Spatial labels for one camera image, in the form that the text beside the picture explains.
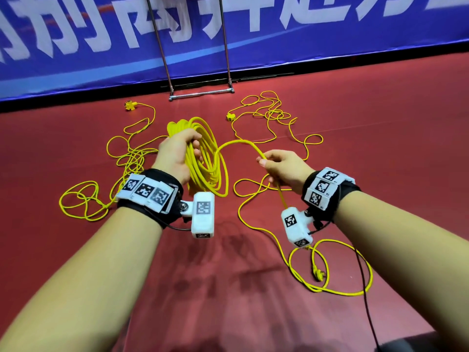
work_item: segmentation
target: wristband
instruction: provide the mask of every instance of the wristband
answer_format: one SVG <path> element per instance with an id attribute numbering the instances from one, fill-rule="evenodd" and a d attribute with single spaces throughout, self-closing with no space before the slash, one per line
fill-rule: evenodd
<path id="1" fill-rule="evenodd" d="M 319 221 L 333 222 L 339 202 L 353 191 L 361 191 L 355 179 L 335 169 L 324 168 L 313 172 L 304 182 L 302 200 L 308 205 L 308 213 L 314 218 L 315 227 Z"/>
<path id="2" fill-rule="evenodd" d="M 116 195 L 117 207 L 136 210 L 165 228 L 182 217 L 179 201 L 183 193 L 176 178 L 152 168 L 130 175 Z"/>

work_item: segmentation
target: left hand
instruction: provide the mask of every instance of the left hand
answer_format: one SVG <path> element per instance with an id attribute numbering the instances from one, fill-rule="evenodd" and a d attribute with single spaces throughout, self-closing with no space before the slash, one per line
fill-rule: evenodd
<path id="1" fill-rule="evenodd" d="M 159 146 L 155 164 L 151 167 L 172 175 L 185 185 L 191 178 L 189 168 L 185 163 L 187 145 L 192 142 L 194 155 L 202 161 L 199 139 L 202 135 L 193 129 L 186 129 L 165 139 Z"/>

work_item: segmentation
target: floor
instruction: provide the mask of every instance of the floor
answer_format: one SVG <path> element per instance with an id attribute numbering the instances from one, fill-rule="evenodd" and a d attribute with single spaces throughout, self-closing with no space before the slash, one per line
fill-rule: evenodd
<path id="1" fill-rule="evenodd" d="M 235 94 L 169 102 L 167 94 L 132 100 L 153 105 L 156 122 L 138 141 L 166 132 L 169 121 L 200 116 L 217 141 L 234 138 L 226 112 L 263 90 L 275 90 L 282 108 L 299 119 L 295 134 L 320 133 L 308 164 L 331 166 L 357 180 L 363 191 L 469 239 L 469 54 L 452 54 L 324 73 L 235 84 Z M 34 292 L 97 230 L 65 216 L 60 195 L 84 180 L 96 180 L 105 199 L 120 169 L 106 142 L 150 110 L 124 110 L 127 99 L 82 103 L 0 116 L 0 333 Z M 237 124 L 243 138 L 269 138 L 263 120 Z M 262 150 L 281 148 L 304 155 L 286 129 Z M 123 145 L 115 150 L 123 150 Z M 224 149 L 230 182 L 259 179 L 255 152 L 242 144 Z M 243 184 L 240 190 L 253 191 Z M 287 194 L 289 205 L 303 207 Z M 289 273 L 263 233 L 237 218 L 242 200 L 216 200 L 216 236 L 196 241 L 167 231 L 149 277 L 116 351 L 372 351 L 374 342 L 362 297 L 306 290 Z M 289 245 L 275 192 L 264 193 L 243 211 L 252 225 L 266 227 Z M 315 239 L 347 241 L 336 227 Z M 355 255 L 325 244 L 333 289 L 357 291 Z M 293 259 L 312 282 L 306 252 Z M 431 327 L 378 275 L 369 292 L 381 343 L 431 331 Z"/>

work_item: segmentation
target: hand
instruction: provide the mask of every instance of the hand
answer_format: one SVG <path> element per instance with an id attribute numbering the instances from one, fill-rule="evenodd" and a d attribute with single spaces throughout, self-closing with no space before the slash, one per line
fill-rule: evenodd
<path id="1" fill-rule="evenodd" d="M 270 174 L 269 183 L 287 185 L 298 195 L 302 194 L 306 179 L 314 172 L 295 152 L 272 150 L 265 152 L 267 159 L 257 158 L 257 162 Z"/>
<path id="2" fill-rule="evenodd" d="M 192 142 L 194 155 L 202 161 L 200 142 L 198 141 L 201 138 L 200 133 L 193 129 L 186 129 L 165 139 L 160 143 L 155 164 L 151 167 L 172 175 L 182 185 L 187 184 L 191 178 L 191 173 L 185 163 L 187 145 Z"/>

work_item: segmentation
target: blue banner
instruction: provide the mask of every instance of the blue banner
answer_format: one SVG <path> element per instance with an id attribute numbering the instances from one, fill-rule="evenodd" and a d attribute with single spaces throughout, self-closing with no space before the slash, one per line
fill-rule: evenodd
<path id="1" fill-rule="evenodd" d="M 226 71 L 219 0 L 151 0 L 172 78 Z M 223 0 L 232 70 L 469 39 L 469 0 Z M 146 0 L 0 0 L 0 99 L 166 79 Z"/>

